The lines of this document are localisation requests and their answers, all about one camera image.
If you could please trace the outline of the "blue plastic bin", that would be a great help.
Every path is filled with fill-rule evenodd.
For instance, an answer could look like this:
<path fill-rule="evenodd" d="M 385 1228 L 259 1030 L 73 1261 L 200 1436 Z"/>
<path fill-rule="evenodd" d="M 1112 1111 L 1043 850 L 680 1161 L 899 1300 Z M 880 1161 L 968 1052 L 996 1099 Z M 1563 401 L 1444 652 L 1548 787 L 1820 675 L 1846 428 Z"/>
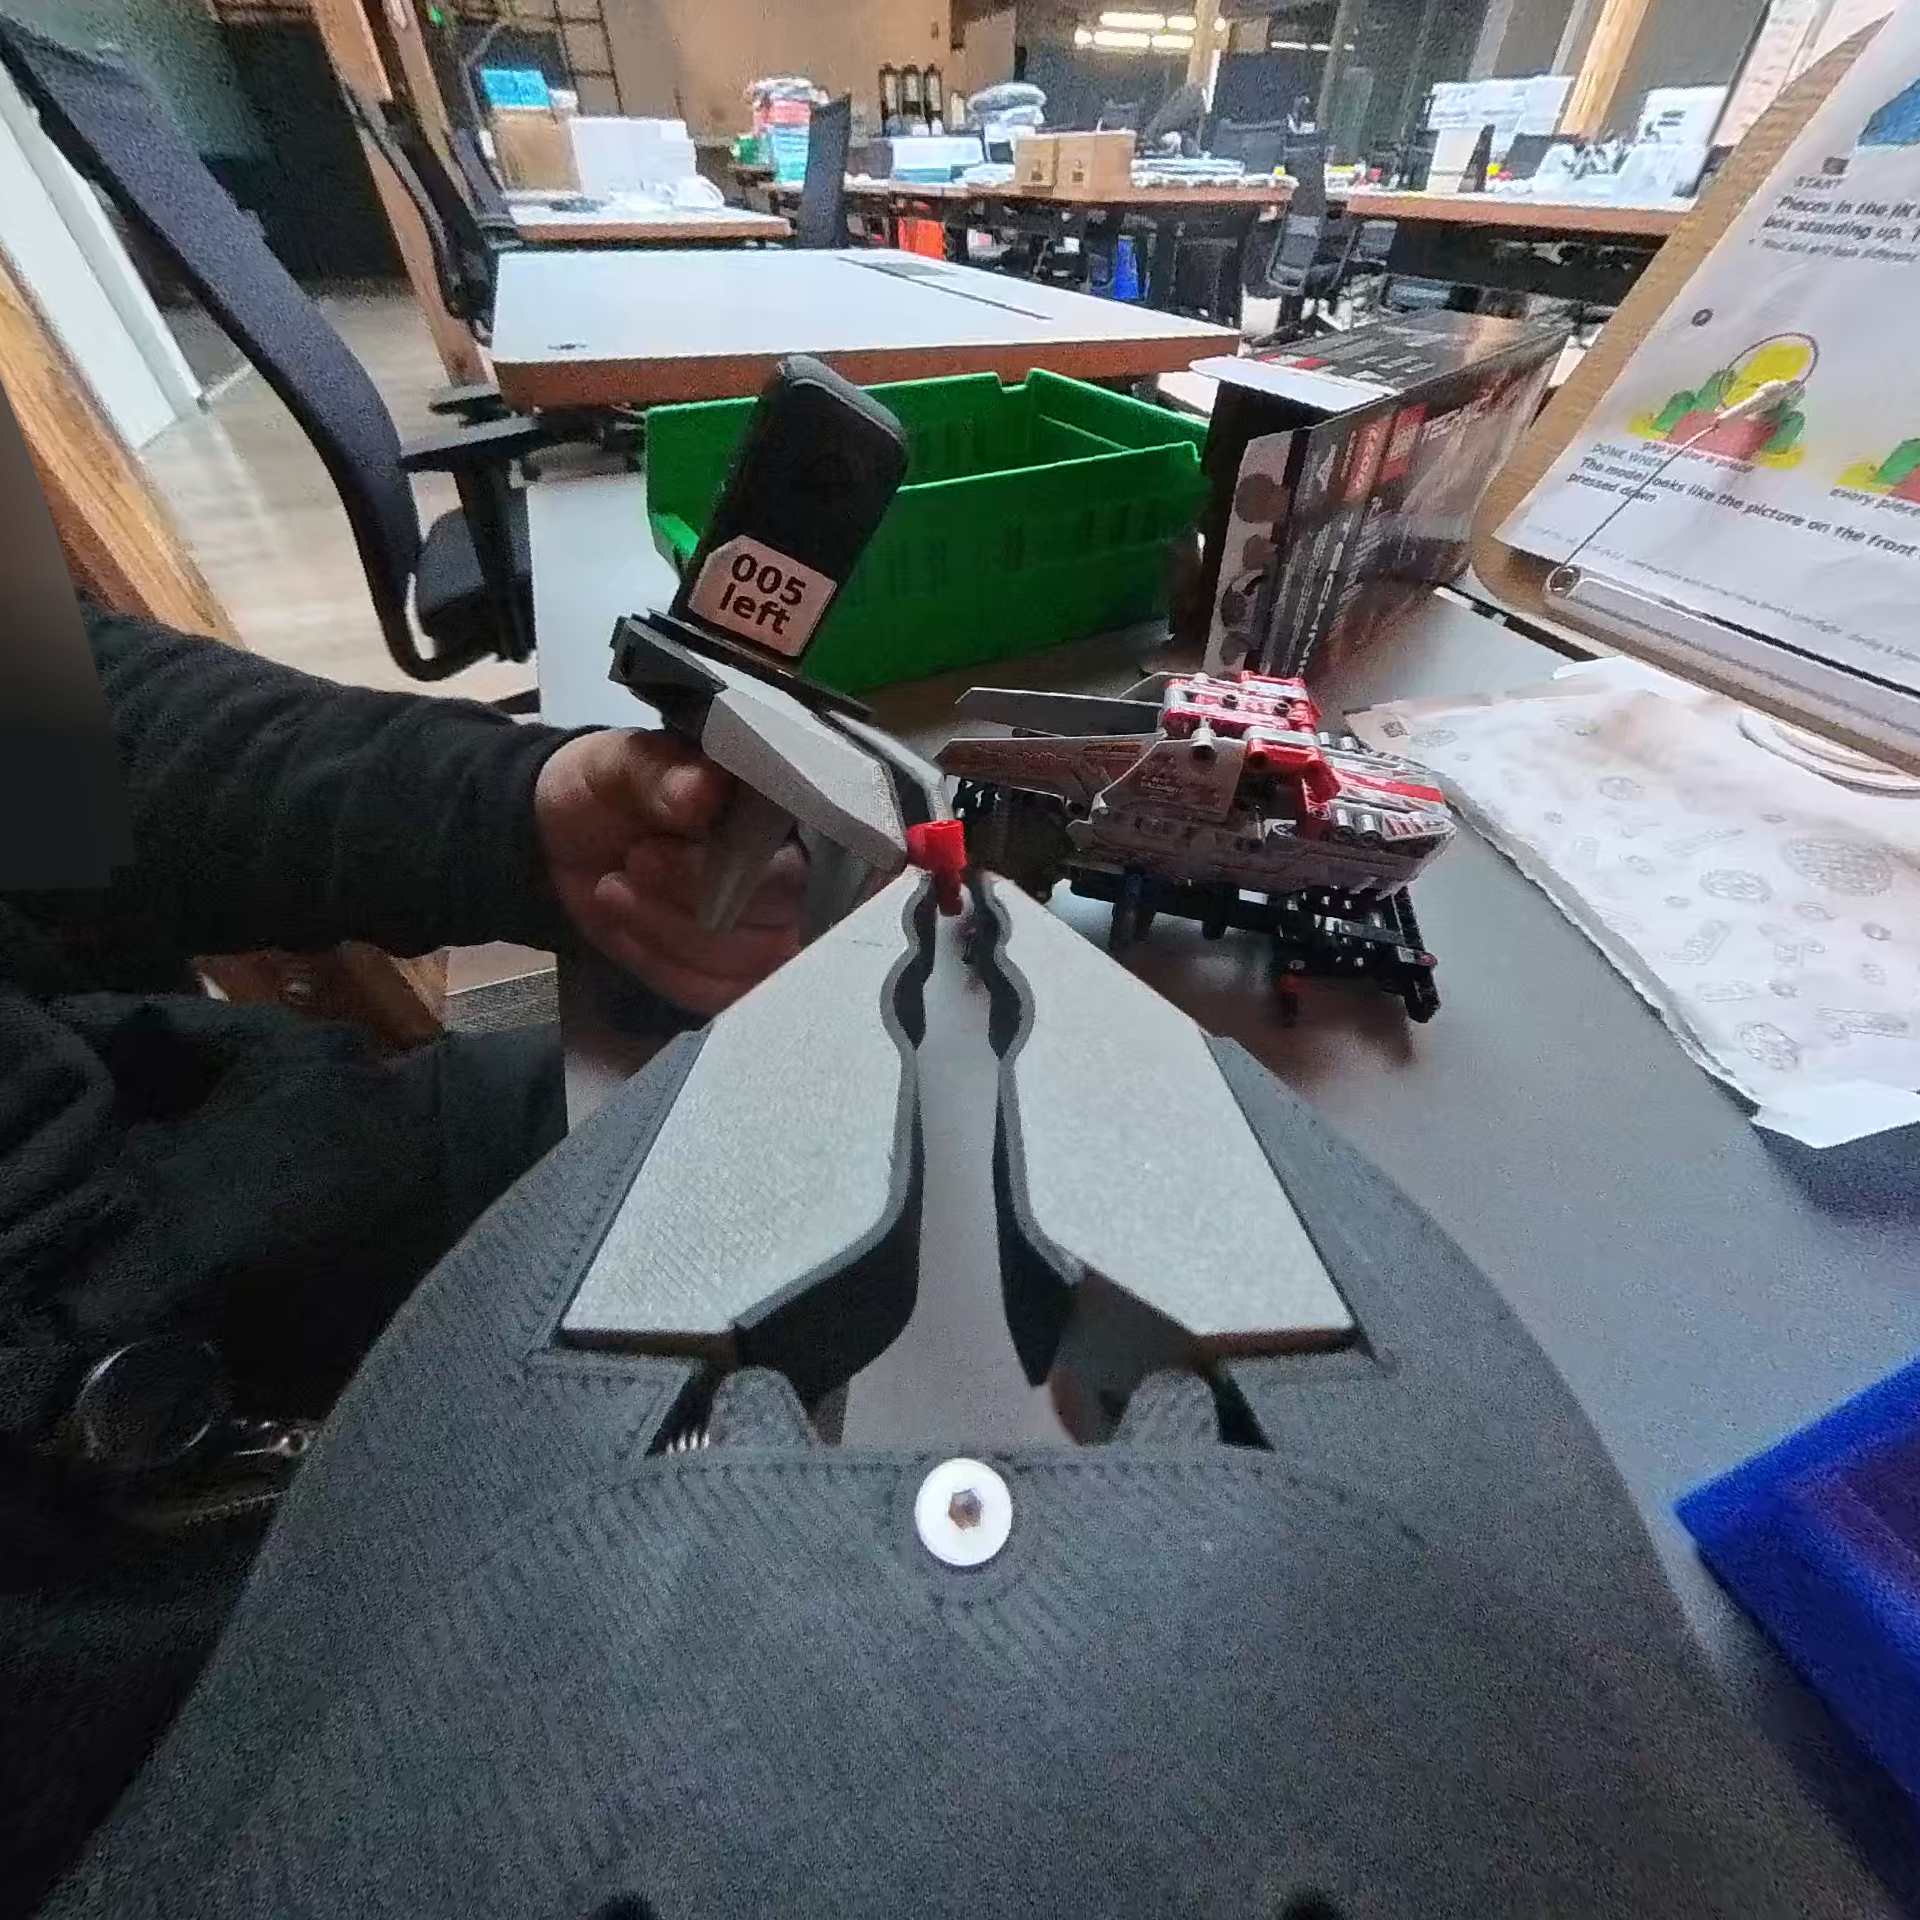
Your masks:
<path fill-rule="evenodd" d="M 1704 1482 L 1698 1558 L 1919 1802 L 1919 1363 Z"/>

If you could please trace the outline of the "black lego set box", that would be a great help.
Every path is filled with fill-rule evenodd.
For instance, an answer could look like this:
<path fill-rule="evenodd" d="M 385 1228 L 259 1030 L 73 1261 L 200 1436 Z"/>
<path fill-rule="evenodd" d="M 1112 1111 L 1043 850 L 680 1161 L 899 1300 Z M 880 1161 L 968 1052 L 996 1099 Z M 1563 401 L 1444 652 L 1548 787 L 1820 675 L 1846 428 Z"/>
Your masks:
<path fill-rule="evenodd" d="M 1452 586 L 1571 331 L 1438 308 L 1193 362 L 1211 383 L 1204 670 L 1308 677 L 1370 589 Z"/>

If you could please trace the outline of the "black office chair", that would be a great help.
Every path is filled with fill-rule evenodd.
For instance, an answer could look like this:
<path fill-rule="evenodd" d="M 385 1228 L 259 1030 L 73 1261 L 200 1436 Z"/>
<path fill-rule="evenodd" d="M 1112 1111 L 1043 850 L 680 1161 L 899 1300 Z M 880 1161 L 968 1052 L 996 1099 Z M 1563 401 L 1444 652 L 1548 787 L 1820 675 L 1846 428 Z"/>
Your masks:
<path fill-rule="evenodd" d="M 488 390 L 402 438 L 371 372 L 134 66 L 6 15 L 6 68 L 57 151 L 177 269 L 320 454 L 392 658 L 442 684 L 537 650 L 518 467 L 542 428 Z"/>

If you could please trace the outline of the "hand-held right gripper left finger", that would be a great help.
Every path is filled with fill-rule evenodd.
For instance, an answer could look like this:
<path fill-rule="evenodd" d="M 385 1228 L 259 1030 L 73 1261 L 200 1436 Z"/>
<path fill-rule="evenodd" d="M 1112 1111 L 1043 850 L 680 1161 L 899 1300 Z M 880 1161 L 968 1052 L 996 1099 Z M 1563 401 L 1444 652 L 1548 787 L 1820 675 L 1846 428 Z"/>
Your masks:
<path fill-rule="evenodd" d="M 601 1116 L 633 1130 L 561 1314 L 587 1353 L 839 1395 L 919 1297 L 934 887 L 888 882 Z"/>

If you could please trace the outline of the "person's left forearm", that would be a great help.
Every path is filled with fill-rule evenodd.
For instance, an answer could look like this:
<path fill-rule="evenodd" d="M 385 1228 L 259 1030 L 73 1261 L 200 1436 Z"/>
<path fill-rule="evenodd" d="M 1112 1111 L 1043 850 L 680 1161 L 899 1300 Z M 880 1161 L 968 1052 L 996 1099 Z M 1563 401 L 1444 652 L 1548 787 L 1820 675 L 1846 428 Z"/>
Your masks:
<path fill-rule="evenodd" d="M 48 914 L 104 986 L 171 990 L 200 958 L 270 948 L 571 945 L 536 806 L 569 732 L 316 679 L 92 603 L 80 617 L 134 859 Z"/>

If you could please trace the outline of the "person's black jacket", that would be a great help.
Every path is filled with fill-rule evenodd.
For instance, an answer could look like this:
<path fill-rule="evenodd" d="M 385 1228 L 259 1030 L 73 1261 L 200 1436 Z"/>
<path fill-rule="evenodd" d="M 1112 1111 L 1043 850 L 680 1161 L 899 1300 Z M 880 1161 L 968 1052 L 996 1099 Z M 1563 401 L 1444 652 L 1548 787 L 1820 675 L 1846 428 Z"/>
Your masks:
<path fill-rule="evenodd" d="M 387 1055 L 107 967 L 6 902 L 6 1916 L 30 1916 L 143 1769 L 249 1581 L 267 1515 L 188 1515 L 80 1462 L 86 1377 L 146 1342 L 236 1413 L 322 1421 L 395 1309 L 566 1133 L 561 1030 Z"/>

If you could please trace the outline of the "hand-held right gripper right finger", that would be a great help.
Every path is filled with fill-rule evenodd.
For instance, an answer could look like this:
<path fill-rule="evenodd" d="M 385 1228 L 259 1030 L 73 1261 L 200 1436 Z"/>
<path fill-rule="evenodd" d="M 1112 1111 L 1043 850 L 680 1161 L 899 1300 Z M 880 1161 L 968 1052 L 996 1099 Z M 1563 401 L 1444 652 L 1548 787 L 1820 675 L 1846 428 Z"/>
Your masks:
<path fill-rule="evenodd" d="M 1211 1035 L 1014 882 L 974 905 L 1002 1300 L 1071 1441 L 1114 1438 L 1152 1377 L 1348 1351 L 1354 1309 Z"/>

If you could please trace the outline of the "red grey lego model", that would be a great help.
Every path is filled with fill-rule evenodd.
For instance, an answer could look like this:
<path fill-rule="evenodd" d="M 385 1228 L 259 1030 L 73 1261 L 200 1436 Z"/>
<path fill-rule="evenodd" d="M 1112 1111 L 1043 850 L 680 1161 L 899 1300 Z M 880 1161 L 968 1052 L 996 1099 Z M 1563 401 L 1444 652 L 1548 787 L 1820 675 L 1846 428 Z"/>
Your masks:
<path fill-rule="evenodd" d="M 1457 841 L 1440 782 L 1327 719 L 1303 679 L 1158 675 L 1122 695 L 972 689 L 992 726 L 935 762 L 974 863 L 1041 902 L 1112 909 L 1108 953 L 1158 922 L 1266 941 L 1283 1017 L 1313 979 L 1352 979 L 1440 1012 L 1411 884 Z"/>

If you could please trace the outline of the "instruction sheet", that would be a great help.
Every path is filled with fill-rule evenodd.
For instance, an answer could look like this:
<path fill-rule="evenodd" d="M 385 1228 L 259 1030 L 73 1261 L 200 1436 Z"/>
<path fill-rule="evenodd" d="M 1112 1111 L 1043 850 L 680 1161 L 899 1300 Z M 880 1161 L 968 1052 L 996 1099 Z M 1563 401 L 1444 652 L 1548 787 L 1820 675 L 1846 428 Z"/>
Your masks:
<path fill-rule="evenodd" d="M 1500 538 L 1913 690 L 1915 467 L 1919 26 L 1903 5 Z"/>

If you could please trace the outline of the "person's left hand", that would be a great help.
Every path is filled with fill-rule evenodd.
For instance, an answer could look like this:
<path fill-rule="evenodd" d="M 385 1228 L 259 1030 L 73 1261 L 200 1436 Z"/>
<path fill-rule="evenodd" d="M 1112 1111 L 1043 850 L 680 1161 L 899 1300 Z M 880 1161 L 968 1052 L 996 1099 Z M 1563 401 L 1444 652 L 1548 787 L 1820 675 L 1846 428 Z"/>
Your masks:
<path fill-rule="evenodd" d="M 802 948 L 809 863 L 782 847 L 731 927 L 699 905 L 737 782 L 665 732 L 569 739 L 536 783 L 545 874 L 568 922 L 616 967 L 697 1017 L 713 1017 Z"/>

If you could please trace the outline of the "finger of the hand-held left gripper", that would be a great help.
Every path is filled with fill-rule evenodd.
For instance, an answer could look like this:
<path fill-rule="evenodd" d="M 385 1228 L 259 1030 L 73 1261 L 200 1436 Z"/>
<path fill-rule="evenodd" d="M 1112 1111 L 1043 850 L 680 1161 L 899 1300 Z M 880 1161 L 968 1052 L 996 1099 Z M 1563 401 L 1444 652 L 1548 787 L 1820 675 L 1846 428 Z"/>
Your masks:
<path fill-rule="evenodd" d="M 947 774 L 875 723 L 870 723 L 870 818 L 884 841 L 950 821 Z"/>
<path fill-rule="evenodd" d="M 752 889 L 793 829 L 894 877 L 907 863 L 906 818 L 884 763 L 790 695 L 738 684 L 718 690 L 699 747 L 731 780 L 708 839 L 708 889 Z"/>

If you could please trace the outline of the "green plastic bin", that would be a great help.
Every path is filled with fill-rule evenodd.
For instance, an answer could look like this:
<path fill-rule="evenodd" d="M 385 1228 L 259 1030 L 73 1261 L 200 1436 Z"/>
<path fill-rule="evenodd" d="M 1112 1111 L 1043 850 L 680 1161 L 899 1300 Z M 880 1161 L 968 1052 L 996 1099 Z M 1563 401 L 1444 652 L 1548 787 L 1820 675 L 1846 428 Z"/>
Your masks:
<path fill-rule="evenodd" d="M 870 386 L 906 470 L 801 671 L 866 695 L 1162 617 L 1210 495 L 1207 429 L 1032 371 Z"/>

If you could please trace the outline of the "wooden beam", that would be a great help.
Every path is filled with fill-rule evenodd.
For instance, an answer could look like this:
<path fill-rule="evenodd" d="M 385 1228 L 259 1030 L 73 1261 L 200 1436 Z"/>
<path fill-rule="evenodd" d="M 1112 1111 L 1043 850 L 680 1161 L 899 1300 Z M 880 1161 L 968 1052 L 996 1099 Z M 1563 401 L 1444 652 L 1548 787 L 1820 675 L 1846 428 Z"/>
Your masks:
<path fill-rule="evenodd" d="M 79 593 L 111 613 L 243 650 L 143 462 L 9 261 L 3 377 Z"/>

